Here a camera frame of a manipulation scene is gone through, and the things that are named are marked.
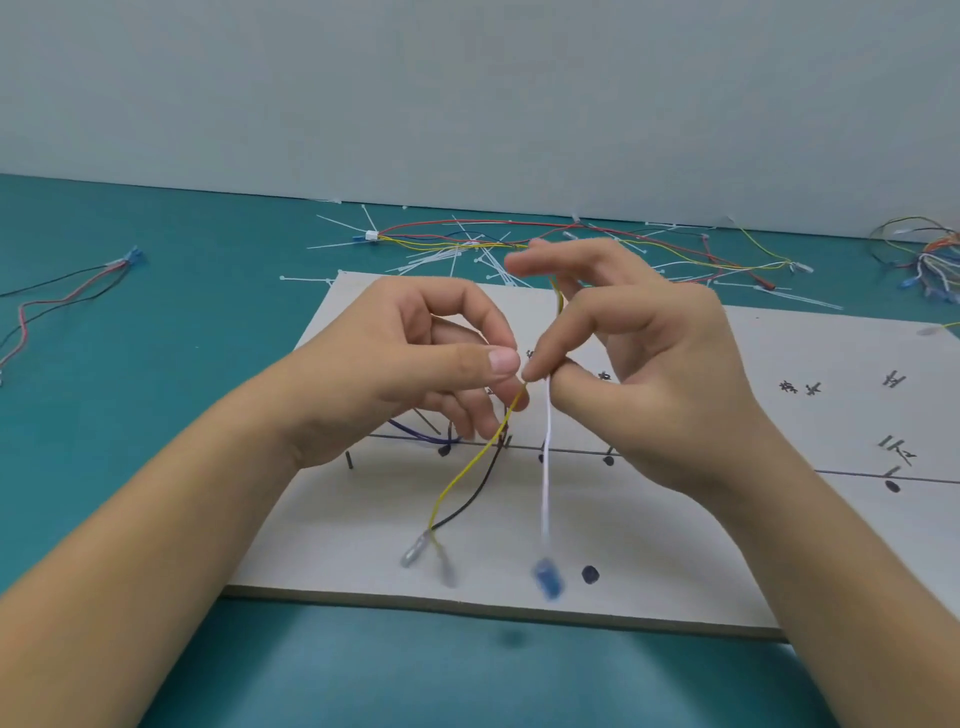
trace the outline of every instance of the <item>wire end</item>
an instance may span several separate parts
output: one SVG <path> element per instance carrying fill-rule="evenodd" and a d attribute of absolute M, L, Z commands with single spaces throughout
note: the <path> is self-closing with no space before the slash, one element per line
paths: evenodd
<path fill-rule="evenodd" d="M 414 544 L 407 549 L 406 553 L 403 554 L 403 558 L 400 559 L 400 565 L 405 569 L 409 569 L 410 566 L 420 558 L 420 555 L 423 553 L 423 550 L 426 548 L 429 540 L 429 532 L 423 531 L 423 533 L 418 536 L 417 540 L 414 541 Z"/>
<path fill-rule="evenodd" d="M 136 265 L 143 260 L 143 251 L 134 245 L 131 251 L 124 255 L 122 259 L 127 261 L 127 265 Z"/>
<path fill-rule="evenodd" d="M 553 559 L 544 556 L 534 565 L 534 579 L 547 599 L 553 601 L 564 592 L 564 580 Z"/>
<path fill-rule="evenodd" d="M 445 587 L 453 589 L 457 586 L 457 572 L 453 569 L 453 562 L 446 555 L 446 549 L 439 542 L 434 543 L 437 545 L 437 555 L 440 556 L 440 580 Z"/>

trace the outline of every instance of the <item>hand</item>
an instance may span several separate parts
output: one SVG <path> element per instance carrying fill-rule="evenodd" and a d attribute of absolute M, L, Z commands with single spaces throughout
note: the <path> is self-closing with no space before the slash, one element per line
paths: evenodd
<path fill-rule="evenodd" d="M 671 283 L 607 238 L 534 240 L 505 265 L 515 276 L 556 276 L 570 301 L 540 338 L 523 378 L 554 372 L 554 406 L 647 477 L 696 497 L 734 480 L 740 464 L 779 435 L 750 389 L 723 306 L 706 286 Z M 593 334 L 619 384 L 566 359 Z"/>
<path fill-rule="evenodd" d="M 453 314 L 483 336 L 438 318 Z M 511 403 L 523 389 L 519 366 L 510 325 L 475 283 L 383 278 L 245 386 L 305 468 L 412 407 L 443 413 L 461 437 L 490 438 L 499 421 L 484 388 Z M 523 393 L 517 409 L 527 402 Z"/>

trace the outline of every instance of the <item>left hand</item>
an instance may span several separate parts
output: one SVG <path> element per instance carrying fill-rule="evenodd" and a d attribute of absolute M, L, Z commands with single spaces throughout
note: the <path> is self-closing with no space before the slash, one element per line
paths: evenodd
<path fill-rule="evenodd" d="M 438 318 L 454 314 L 483 335 Z M 499 421 L 485 387 L 510 404 L 519 366 L 507 319 L 475 283 L 389 277 L 244 388 L 307 468 L 412 407 L 441 412 L 461 437 L 491 438 Z M 524 393 L 516 409 L 527 403 Z"/>

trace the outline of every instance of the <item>wooden board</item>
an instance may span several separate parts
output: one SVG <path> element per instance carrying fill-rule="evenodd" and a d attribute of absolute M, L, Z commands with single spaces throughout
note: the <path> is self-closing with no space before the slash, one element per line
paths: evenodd
<path fill-rule="evenodd" d="M 300 343 L 376 278 L 342 273 Z M 554 315 L 553 294 L 484 289 L 510 319 L 521 351 L 532 349 Z M 960 528 L 950 515 L 960 512 L 960 459 L 948 441 L 948 420 L 937 416 L 956 405 L 949 401 L 949 373 L 960 364 L 960 342 L 946 334 L 918 335 L 924 325 L 908 322 L 753 308 L 730 307 L 728 313 L 748 375 L 771 417 L 960 614 L 960 566 L 944 556 L 960 546 Z M 596 341 L 573 358 L 598 374 L 609 369 Z M 894 379 L 906 379 L 884 384 L 895 369 Z M 797 392 L 782 388 L 783 382 Z M 544 600 L 531 576 L 540 556 L 542 386 L 532 386 L 530 394 L 531 407 L 512 420 L 511 447 L 501 453 L 491 482 L 440 532 L 456 567 L 455 588 L 442 583 L 432 550 L 410 569 L 399 559 L 425 528 L 437 493 L 481 444 L 455 446 L 442 457 L 436 446 L 405 439 L 385 425 L 350 449 L 352 470 L 340 458 L 297 476 L 228 592 L 765 638 L 780 634 L 719 524 L 622 458 L 606 457 L 604 443 L 560 413 L 551 450 L 551 521 L 566 591 L 557 601 Z M 443 418 L 427 416 L 445 431 Z M 414 413 L 400 419 L 424 429 Z M 881 446 L 887 436 L 892 439 Z M 898 440 L 904 442 L 889 449 Z M 451 495 L 444 513 L 469 497 L 490 457 Z M 599 571 L 593 584 L 581 575 L 587 566 Z"/>

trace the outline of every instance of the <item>finger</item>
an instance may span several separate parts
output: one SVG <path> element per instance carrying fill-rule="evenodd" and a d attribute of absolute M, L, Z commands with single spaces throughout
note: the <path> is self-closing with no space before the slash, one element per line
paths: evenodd
<path fill-rule="evenodd" d="M 470 415 L 457 398 L 442 392 L 428 392 L 421 400 L 422 409 L 440 412 L 453 423 L 457 435 L 469 440 L 473 437 L 473 422 Z"/>
<path fill-rule="evenodd" d="M 618 439 L 614 417 L 621 406 L 620 384 L 612 384 L 567 359 L 550 377 L 550 401 L 605 443 Z"/>
<path fill-rule="evenodd" d="M 513 349 L 482 344 L 401 345 L 385 358 L 392 376 L 380 386 L 387 401 L 417 401 L 427 392 L 457 392 L 500 384 L 520 368 Z"/>
<path fill-rule="evenodd" d="M 591 285 L 623 285 L 647 281 L 666 282 L 639 255 L 610 238 L 533 244 L 510 253 L 504 266 L 519 277 L 564 275 Z"/>
<path fill-rule="evenodd" d="M 446 319 L 434 318 L 433 328 L 430 340 L 434 344 L 482 344 L 483 337 L 472 328 L 462 327 Z M 516 403 L 517 412 L 526 409 L 530 403 L 530 398 L 523 390 L 523 382 L 517 376 L 509 376 L 501 381 L 489 384 L 497 398 L 505 404 L 514 401 L 516 395 L 522 392 L 520 399 Z"/>
<path fill-rule="evenodd" d="M 585 288 L 540 337 L 523 379 L 547 376 L 594 333 L 643 332 L 664 308 L 661 290 L 637 285 Z"/>
<path fill-rule="evenodd" d="M 450 278 L 393 279 L 396 302 L 404 323 L 416 321 L 425 306 L 435 316 L 462 315 L 491 344 L 516 349 L 507 317 L 480 286 L 469 280 Z"/>
<path fill-rule="evenodd" d="M 500 427 L 499 420 L 493 413 L 493 402 L 484 389 L 466 389 L 454 392 L 453 396 L 460 406 L 467 410 L 473 427 L 484 440 L 489 440 L 496 429 Z"/>
<path fill-rule="evenodd" d="M 544 245 L 551 245 L 552 243 L 547 242 L 543 238 L 535 237 L 530 241 L 530 248 L 541 248 Z M 565 275 L 563 273 L 557 273 L 554 276 L 554 280 L 557 282 L 557 287 L 560 289 L 560 292 L 564 294 L 564 298 L 568 301 L 572 301 L 573 297 L 577 295 L 584 286 L 581 285 L 580 281 L 576 280 L 572 276 Z"/>
<path fill-rule="evenodd" d="M 568 301 L 573 301 L 573 297 L 584 289 L 580 281 L 571 276 L 565 276 L 563 273 L 558 273 L 554 278 L 557 280 L 557 287 L 560 288 L 560 292 L 564 294 L 564 298 Z"/>

